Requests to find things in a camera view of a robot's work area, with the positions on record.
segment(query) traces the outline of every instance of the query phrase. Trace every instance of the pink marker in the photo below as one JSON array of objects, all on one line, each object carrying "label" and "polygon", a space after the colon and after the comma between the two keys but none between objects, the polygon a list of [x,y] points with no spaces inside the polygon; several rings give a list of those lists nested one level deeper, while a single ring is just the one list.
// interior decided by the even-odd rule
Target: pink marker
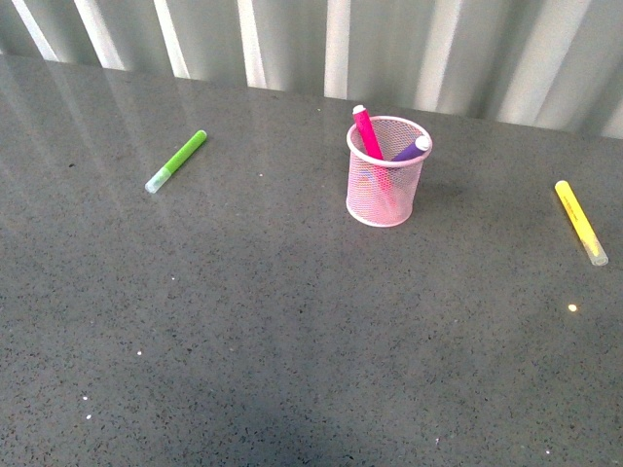
[{"label": "pink marker", "polygon": [[372,123],[370,122],[370,116],[368,115],[366,108],[363,105],[357,105],[354,109],[352,109],[352,117],[354,118],[354,123],[357,125],[357,129],[361,135],[363,145],[366,147],[368,156],[378,159],[379,161],[383,161],[384,159],[383,154],[381,153],[381,146],[379,146],[377,136],[374,134],[374,130],[372,129]]},{"label": "pink marker", "polygon": [[[359,134],[361,135],[361,140],[363,141],[363,145],[366,148],[366,152],[368,156],[374,159],[378,159],[379,161],[384,161],[383,153],[381,152],[381,146],[379,146],[379,141],[377,140],[377,135],[374,134],[374,129],[372,128],[372,122],[370,122],[370,116],[368,115],[368,111],[363,105],[357,105],[354,109],[352,109],[352,117],[354,118],[354,124],[357,126],[359,130]],[[396,201],[391,192],[391,181],[389,180],[389,172],[384,167],[375,166],[373,168],[373,173],[379,182],[379,186],[383,193],[385,193],[386,200],[394,206]]]}]

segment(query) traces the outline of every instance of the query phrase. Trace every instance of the table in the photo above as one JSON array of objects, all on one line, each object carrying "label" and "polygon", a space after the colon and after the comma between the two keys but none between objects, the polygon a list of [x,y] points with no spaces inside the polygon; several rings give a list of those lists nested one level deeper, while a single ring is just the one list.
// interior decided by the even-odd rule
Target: table
[{"label": "table", "polygon": [[368,103],[435,144],[376,229],[354,102],[8,56],[0,84],[2,465],[623,464],[622,141]]}]

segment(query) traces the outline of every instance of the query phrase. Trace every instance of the gray countertop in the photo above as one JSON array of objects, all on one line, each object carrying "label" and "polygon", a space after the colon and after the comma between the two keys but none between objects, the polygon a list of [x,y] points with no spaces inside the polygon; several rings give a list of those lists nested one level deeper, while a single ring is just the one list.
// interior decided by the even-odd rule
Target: gray countertop
[{"label": "gray countertop", "polygon": [[352,106],[0,57],[1,465],[623,465],[623,141],[371,107],[435,143],[378,229]]}]

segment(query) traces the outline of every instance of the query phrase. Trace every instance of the green marker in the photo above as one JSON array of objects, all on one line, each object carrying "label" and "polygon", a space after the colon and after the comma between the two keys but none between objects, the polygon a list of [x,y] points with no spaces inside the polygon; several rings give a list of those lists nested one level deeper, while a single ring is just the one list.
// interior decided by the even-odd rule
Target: green marker
[{"label": "green marker", "polygon": [[205,134],[205,131],[200,129],[196,132],[195,136],[189,139],[188,143],[182,146],[180,150],[176,152],[165,165],[163,165],[163,168],[161,168],[156,175],[154,175],[152,179],[145,184],[145,190],[149,193],[155,193],[162,185],[165,184],[165,181],[168,180],[173,173],[175,173],[175,170],[177,170],[182,163],[184,163],[193,155],[195,151],[197,151],[197,148],[199,148],[206,139],[207,134]]}]

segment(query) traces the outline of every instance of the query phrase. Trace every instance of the pen holder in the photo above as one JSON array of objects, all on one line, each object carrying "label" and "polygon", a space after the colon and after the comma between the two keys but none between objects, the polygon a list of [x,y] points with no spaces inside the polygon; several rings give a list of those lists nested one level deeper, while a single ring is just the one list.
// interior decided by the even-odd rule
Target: pen holder
[{"label": "pen holder", "polygon": [[[393,227],[405,222],[413,212],[421,167],[432,151],[432,139],[424,128],[399,117],[372,117],[370,121],[384,160],[366,154],[355,125],[348,130],[347,209],[352,217],[368,226]],[[422,135],[430,141],[428,151],[407,161],[392,161]]]}]

